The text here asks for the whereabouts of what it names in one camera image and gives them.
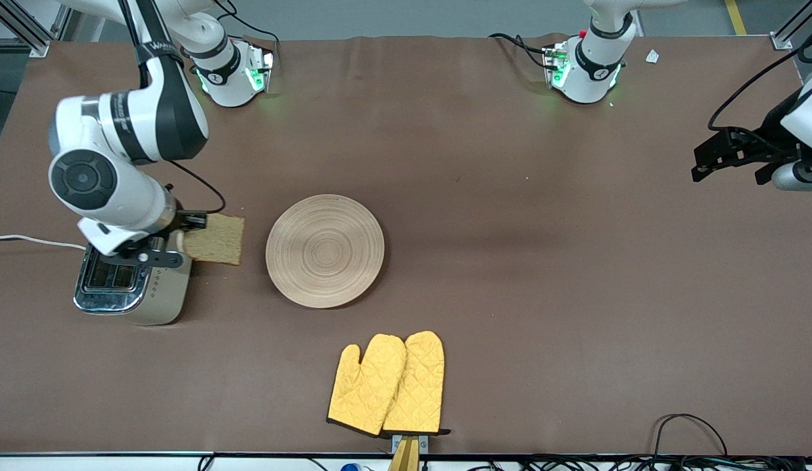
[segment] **green led light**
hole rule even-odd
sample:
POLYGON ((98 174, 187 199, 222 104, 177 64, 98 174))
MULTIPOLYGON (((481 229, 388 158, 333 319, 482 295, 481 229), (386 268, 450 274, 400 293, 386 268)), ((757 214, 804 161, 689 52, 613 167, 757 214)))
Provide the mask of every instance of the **green led light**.
POLYGON ((249 82, 251 83, 251 88, 253 88, 256 92, 263 90, 263 74, 258 72, 256 69, 255 71, 252 71, 248 68, 246 68, 246 72, 249 82))
POLYGON ((609 88, 612 88, 613 86, 615 86, 615 80, 618 80, 618 72, 620 72, 620 71, 621 71, 621 66, 619 65, 615 69, 615 72, 612 72, 612 81, 609 82, 609 88))
POLYGON ((554 72, 554 78, 552 80, 552 84, 555 87, 562 87, 565 84, 565 77, 568 77, 568 73, 571 71, 571 66, 568 60, 565 60, 559 69, 556 69, 554 72))
POLYGON ((198 69, 196 71, 196 76, 199 77, 199 82, 202 84, 202 91, 208 93, 208 87, 205 85, 205 79, 202 78, 202 73, 199 72, 198 69))

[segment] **table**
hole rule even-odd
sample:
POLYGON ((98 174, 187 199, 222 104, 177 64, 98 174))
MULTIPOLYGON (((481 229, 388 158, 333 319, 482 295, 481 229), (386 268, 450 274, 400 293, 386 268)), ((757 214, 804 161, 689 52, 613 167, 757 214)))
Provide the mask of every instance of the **table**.
MULTIPOLYGON (((531 39, 546 44, 548 39, 531 39)), ((661 415, 710 421, 732 453, 812 454, 812 194, 750 169, 690 181, 708 117, 779 53, 765 37, 640 38, 596 105, 544 89, 495 39, 281 45, 274 96, 222 109, 188 163, 247 218, 238 268, 196 264, 176 324, 71 303, 82 253, 0 243, 0 451, 377 451, 325 423, 343 346, 444 340, 443 453, 645 453, 661 415), (656 65, 644 62, 655 48, 656 65), (378 283, 312 310, 268 277, 268 230, 312 194, 364 203, 378 283)), ((758 125, 791 63, 720 119, 758 125)), ((59 98, 137 86, 127 44, 52 45, 0 143, 0 234, 82 243, 50 193, 59 98)), ((188 208, 212 195, 146 170, 188 208)), ((671 423, 663 452, 717 453, 671 423)))

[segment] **oven mitt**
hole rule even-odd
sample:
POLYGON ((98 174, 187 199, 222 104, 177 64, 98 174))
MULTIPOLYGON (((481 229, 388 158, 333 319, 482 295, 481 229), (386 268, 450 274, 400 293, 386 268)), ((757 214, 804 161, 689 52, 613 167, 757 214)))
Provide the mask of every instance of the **oven mitt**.
POLYGON ((406 346, 394 335, 376 334, 361 362, 358 345, 345 347, 336 369, 327 421, 379 435, 405 364, 406 346))
POLYGON ((397 434, 442 433, 442 393, 444 345, 434 332, 418 332, 406 340, 406 367, 382 429, 397 434))

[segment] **wooden plate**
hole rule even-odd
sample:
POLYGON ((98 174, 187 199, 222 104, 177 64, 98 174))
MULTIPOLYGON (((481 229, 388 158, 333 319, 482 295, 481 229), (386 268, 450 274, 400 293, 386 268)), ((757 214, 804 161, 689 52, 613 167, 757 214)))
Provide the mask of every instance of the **wooden plate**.
POLYGON ((373 214, 356 201, 319 194, 277 218, 266 242, 266 266, 284 296, 307 307, 336 307, 373 283, 385 242, 373 214))

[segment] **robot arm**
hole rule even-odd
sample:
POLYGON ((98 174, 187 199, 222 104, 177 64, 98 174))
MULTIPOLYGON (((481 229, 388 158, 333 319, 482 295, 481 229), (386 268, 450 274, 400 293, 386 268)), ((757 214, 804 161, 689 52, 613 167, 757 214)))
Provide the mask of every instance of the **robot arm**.
POLYGON ((694 149, 695 182, 726 167, 765 163, 758 184, 779 190, 812 191, 812 74, 807 84, 771 110, 755 131, 724 128, 694 149))
MULTIPOLYGON (((60 0, 80 12, 126 24, 113 0, 60 0)), ((205 13, 213 0, 158 0, 157 11, 170 35, 196 65, 202 89, 221 107, 240 107, 265 92, 272 53, 246 41, 229 39, 216 18, 205 13)))
POLYGON ((662 9, 686 0, 583 0, 591 9, 585 36, 546 51, 546 83, 578 103, 594 103, 615 86, 624 52, 636 35, 635 9, 662 9))
POLYGON ((154 2, 119 4, 149 83, 62 99, 49 138, 50 187, 82 215, 77 226, 105 256, 183 226, 175 198, 136 165, 193 158, 208 140, 205 114, 154 2))

